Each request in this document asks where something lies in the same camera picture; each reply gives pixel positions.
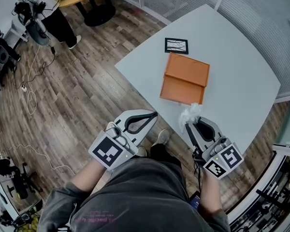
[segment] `round wooden table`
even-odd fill
[[[71,5],[76,5],[78,10],[84,17],[84,22],[87,26],[94,27],[109,21],[116,12],[111,0],[105,0],[105,4],[97,5],[94,0],[89,0],[92,10],[87,12],[81,4],[83,0],[63,0],[59,7],[64,8]]]

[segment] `white shoe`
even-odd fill
[[[76,44],[72,47],[69,47],[70,50],[72,50],[82,39],[82,36],[81,35],[77,35],[76,36]]]
[[[139,157],[146,157],[147,151],[145,150],[144,147],[139,147],[139,152],[136,155]]]
[[[153,144],[157,145],[157,144],[163,144],[165,145],[170,139],[170,132],[168,129],[163,129],[162,131],[160,131],[159,135],[158,135],[158,139],[157,141]]]

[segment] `white plastic bag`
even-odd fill
[[[199,105],[198,103],[191,104],[190,107],[186,108],[182,113],[180,114],[178,118],[178,124],[181,132],[184,131],[184,126],[188,122],[195,122],[200,117],[200,112],[202,109],[202,105]]]

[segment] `framed picture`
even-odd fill
[[[188,54],[188,40],[165,38],[164,52]]]

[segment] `open orange box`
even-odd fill
[[[170,53],[160,97],[191,105],[202,104],[209,64]]]

